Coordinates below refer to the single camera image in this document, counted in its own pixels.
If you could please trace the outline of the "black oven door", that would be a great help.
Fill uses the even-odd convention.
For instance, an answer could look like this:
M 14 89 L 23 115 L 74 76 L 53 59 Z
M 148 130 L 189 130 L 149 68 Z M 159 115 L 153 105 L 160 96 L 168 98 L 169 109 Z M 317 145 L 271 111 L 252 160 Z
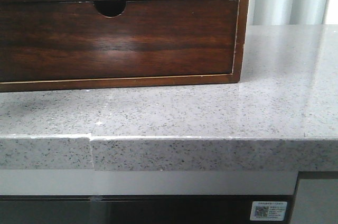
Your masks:
M 250 221 L 254 201 L 284 220 Z M 2 170 L 1 223 L 337 223 L 337 173 Z

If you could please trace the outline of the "dark wooden drawer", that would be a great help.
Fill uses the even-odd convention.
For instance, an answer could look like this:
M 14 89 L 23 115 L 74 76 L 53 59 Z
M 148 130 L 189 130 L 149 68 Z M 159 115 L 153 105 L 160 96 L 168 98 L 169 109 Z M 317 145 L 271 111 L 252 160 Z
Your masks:
M 229 73 L 235 0 L 127 1 L 115 17 L 93 2 L 1 5 L 1 81 Z

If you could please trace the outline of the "white QR code sticker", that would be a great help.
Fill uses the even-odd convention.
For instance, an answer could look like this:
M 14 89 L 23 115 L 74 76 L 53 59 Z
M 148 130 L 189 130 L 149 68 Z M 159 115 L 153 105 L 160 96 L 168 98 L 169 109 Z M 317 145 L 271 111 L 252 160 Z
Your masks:
M 286 201 L 254 201 L 250 221 L 283 221 L 287 205 Z

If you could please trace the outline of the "dark wooden drawer cabinet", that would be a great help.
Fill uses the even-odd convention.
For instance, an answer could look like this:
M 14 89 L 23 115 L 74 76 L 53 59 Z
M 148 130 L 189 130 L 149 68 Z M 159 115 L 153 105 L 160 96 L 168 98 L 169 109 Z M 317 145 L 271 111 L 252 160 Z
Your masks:
M 249 0 L 1 0 L 1 91 L 235 83 Z

